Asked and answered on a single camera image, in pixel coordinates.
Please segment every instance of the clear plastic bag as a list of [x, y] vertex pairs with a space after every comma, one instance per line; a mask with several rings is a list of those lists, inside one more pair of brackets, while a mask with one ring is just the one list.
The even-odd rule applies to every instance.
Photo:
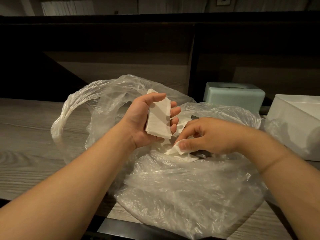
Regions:
[[[124, 104], [146, 94], [149, 88], [177, 101], [182, 109], [178, 117], [214, 117], [260, 127], [260, 117], [240, 107], [197, 104], [162, 84], [125, 75], [93, 82], [71, 94], [52, 125], [54, 141], [68, 156], [62, 142], [63, 126], [77, 106], [91, 100], [88, 148], [120, 121]], [[190, 239], [225, 237], [230, 227], [262, 202], [265, 191], [254, 166], [239, 153], [190, 163], [151, 146], [134, 151], [109, 189], [117, 202], [141, 222]]]

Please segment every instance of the gray wooden desk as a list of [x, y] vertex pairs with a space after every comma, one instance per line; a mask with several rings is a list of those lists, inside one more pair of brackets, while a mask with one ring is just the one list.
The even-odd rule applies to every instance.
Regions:
[[[50, 128], [63, 103], [0, 98], [0, 198], [13, 200], [64, 166]], [[64, 141], [80, 155], [88, 137], [90, 113], [77, 108], [64, 129]], [[139, 221], [106, 197], [97, 215], [129, 222]], [[266, 202], [244, 219], [228, 239], [291, 239]]]

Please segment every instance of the crumpled plastic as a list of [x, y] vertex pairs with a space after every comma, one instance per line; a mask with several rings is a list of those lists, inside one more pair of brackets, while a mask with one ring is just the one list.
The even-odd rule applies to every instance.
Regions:
[[[87, 103], [91, 112], [90, 147], [125, 113], [123, 105], [147, 94], [148, 89], [167, 93], [181, 106], [178, 117], [214, 117], [258, 129], [261, 119], [232, 106], [195, 103], [194, 99], [166, 86], [132, 75], [95, 81], [71, 94], [51, 128], [52, 137], [69, 163], [62, 140], [63, 126], [72, 111]], [[239, 153], [202, 157], [186, 162], [146, 146], [134, 151], [109, 193], [142, 223], [190, 239], [221, 237], [263, 200], [266, 186], [257, 170]]]

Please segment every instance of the person's right arm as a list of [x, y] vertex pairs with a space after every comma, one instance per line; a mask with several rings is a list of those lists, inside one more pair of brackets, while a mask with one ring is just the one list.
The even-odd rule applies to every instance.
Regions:
[[239, 152], [258, 169], [300, 240], [320, 239], [320, 171], [267, 133], [214, 118], [190, 121], [183, 151]]

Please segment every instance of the person's left hand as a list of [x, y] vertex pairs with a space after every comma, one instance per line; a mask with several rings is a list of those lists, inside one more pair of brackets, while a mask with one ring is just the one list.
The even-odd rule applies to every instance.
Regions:
[[[123, 129], [129, 131], [136, 148], [147, 146], [162, 139], [160, 137], [147, 134], [145, 131], [145, 125], [148, 118], [149, 106], [153, 102], [164, 100], [165, 97], [165, 93], [153, 92], [136, 98], [128, 108], [128, 111], [122, 120], [118, 123], [118, 125], [121, 125]], [[176, 102], [171, 102], [171, 118], [181, 112], [181, 108], [176, 106]], [[178, 118], [170, 120], [172, 134], [177, 131], [178, 122]]]

